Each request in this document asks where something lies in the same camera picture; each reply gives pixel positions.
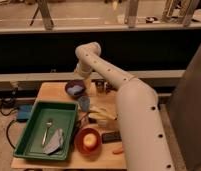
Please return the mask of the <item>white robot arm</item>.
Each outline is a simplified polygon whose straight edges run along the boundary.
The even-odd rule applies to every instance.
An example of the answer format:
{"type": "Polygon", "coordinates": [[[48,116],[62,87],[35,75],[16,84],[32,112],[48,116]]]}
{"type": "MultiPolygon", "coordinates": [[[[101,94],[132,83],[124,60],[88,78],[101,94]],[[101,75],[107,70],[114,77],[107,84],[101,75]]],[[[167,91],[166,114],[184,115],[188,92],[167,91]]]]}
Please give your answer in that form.
{"type": "Polygon", "coordinates": [[[83,78],[93,70],[116,90],[116,111],[127,171],[175,171],[166,140],[158,94],[148,84],[100,57],[97,42],[80,45],[76,72],[83,78]]]}

